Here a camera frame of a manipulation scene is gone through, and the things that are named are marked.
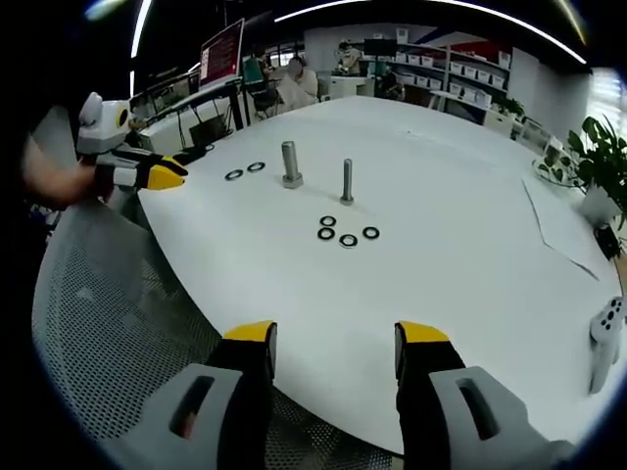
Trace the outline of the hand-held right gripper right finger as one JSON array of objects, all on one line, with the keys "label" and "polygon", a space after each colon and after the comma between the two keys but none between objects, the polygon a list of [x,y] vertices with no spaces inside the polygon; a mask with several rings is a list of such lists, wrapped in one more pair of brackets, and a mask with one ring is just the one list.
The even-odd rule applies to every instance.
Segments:
[{"label": "hand-held right gripper right finger", "polygon": [[479,366],[466,366],[435,327],[395,325],[396,409],[407,469],[560,469],[574,446],[550,441],[525,403]]}]

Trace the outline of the person's left hand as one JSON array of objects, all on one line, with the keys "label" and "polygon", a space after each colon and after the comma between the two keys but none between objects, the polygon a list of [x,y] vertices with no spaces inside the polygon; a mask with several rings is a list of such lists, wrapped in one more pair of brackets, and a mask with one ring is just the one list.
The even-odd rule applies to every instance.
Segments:
[{"label": "person's left hand", "polygon": [[94,166],[77,163],[72,168],[61,168],[31,135],[25,140],[21,173],[27,197],[51,210],[63,211],[88,199],[96,187]]}]

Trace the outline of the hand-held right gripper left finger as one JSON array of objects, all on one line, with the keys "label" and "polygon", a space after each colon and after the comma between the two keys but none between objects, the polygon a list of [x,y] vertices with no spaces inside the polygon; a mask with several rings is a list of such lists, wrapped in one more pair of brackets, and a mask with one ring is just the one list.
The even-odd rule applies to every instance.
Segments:
[{"label": "hand-held right gripper left finger", "polygon": [[117,469],[262,469],[272,412],[277,324],[237,326],[146,400],[105,450]]}]

